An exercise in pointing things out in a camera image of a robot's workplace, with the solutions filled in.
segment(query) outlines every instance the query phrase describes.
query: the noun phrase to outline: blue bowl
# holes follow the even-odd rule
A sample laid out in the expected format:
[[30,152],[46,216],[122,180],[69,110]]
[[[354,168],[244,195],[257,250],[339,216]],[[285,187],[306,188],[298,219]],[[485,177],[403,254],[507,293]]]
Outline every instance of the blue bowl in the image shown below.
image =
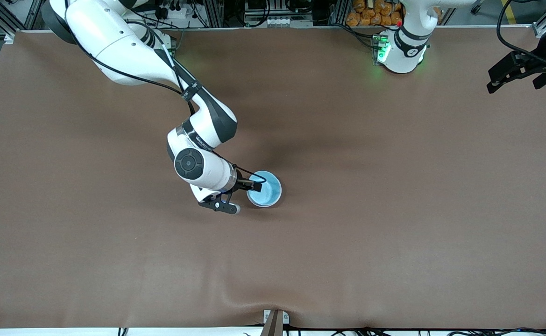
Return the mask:
[[[281,198],[281,182],[277,177],[266,170],[258,170],[255,174],[258,174],[267,179],[265,183],[262,184],[262,189],[260,192],[255,190],[248,190],[248,199],[252,204],[260,206],[261,208],[267,208],[275,203]],[[262,178],[259,178],[256,175],[250,176],[252,181],[260,182]]]

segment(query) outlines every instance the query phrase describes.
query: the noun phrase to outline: snack package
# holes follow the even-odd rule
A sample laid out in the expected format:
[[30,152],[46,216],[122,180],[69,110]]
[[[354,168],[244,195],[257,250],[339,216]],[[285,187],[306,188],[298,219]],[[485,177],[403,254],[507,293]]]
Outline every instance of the snack package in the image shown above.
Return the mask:
[[382,15],[381,16],[381,25],[390,26],[391,25],[391,17],[388,16],[388,15]]
[[355,12],[350,12],[347,15],[346,25],[350,27],[355,27],[355,26],[358,26],[358,23],[360,23],[360,14]]
[[373,16],[372,19],[370,19],[371,25],[380,25],[381,23],[381,14],[376,13],[375,16]]
[[379,13],[381,15],[390,15],[392,9],[393,5],[384,2],[384,0],[375,1],[375,13]]
[[372,19],[375,16],[375,10],[371,8],[367,8],[364,11],[362,11],[362,18],[363,19]]
[[391,13],[391,24],[397,25],[398,22],[401,22],[401,14],[398,11]]
[[354,0],[352,5],[354,6],[354,10],[358,13],[362,13],[362,11],[366,9],[366,2],[364,2],[364,0]]
[[441,20],[443,19],[443,12],[441,11],[441,8],[433,7],[433,9],[435,9],[435,13],[437,13],[437,16],[439,17],[438,21],[441,22]]

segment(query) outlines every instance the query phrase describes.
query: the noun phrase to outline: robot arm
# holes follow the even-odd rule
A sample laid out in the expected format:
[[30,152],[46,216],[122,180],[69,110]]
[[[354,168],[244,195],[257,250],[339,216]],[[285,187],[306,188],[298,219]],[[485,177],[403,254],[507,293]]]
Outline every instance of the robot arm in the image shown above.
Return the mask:
[[427,41],[437,26],[439,16],[433,7],[463,7],[474,0],[401,0],[401,3],[405,9],[403,25],[381,33],[389,44],[377,62],[392,72],[406,74],[422,62]]
[[[69,1],[50,0],[53,13],[43,8],[43,17],[45,11],[48,15],[55,14],[63,29],[59,30],[58,26],[53,31],[69,33],[71,40],[91,56],[109,79],[122,85],[170,81],[180,88],[184,100],[198,105],[198,112],[168,134],[168,153],[175,171],[190,184],[200,205],[227,213],[239,212],[236,204],[220,202],[220,194],[237,189],[260,191],[262,184],[241,179],[235,166],[212,153],[217,146],[235,136],[237,119],[234,113],[171,58],[164,50],[166,47],[160,45],[162,38],[155,43],[155,49],[142,41],[138,31],[134,31],[122,17],[128,10],[120,2]],[[151,31],[148,26],[145,28],[147,32]]]
[[535,89],[546,85],[546,34],[542,36],[533,51],[516,47],[489,70],[489,93],[495,93],[504,84],[539,74],[533,79]]

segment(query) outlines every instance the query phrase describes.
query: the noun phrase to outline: table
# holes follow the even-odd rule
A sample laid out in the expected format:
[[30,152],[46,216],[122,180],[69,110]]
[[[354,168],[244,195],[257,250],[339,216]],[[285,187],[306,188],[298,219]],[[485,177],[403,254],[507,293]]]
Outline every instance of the table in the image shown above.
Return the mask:
[[[532,47],[530,29],[504,28]],[[189,32],[177,57],[237,115],[219,153],[272,209],[196,205],[175,94],[111,83],[53,34],[0,55],[0,328],[546,328],[546,88],[489,95],[507,49],[440,28],[413,73],[336,29]]]

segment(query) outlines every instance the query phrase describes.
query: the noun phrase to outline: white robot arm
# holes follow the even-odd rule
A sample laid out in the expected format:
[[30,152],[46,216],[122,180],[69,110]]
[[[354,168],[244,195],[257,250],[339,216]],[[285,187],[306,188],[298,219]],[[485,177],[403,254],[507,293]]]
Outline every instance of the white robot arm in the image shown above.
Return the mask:
[[439,17],[433,7],[468,6],[475,0],[401,0],[405,8],[404,22],[397,29],[381,33],[390,46],[377,60],[388,70],[405,74],[422,62],[428,38],[435,30]]
[[212,152],[234,137],[237,119],[171,58],[164,42],[168,35],[155,35],[118,0],[50,0],[43,18],[63,40],[80,45],[112,81],[123,85],[170,81],[181,89],[184,100],[198,105],[198,112],[168,134],[167,149],[175,171],[190,184],[201,206],[235,214],[239,206],[222,201],[222,193],[260,191],[264,181],[242,179],[235,165]]

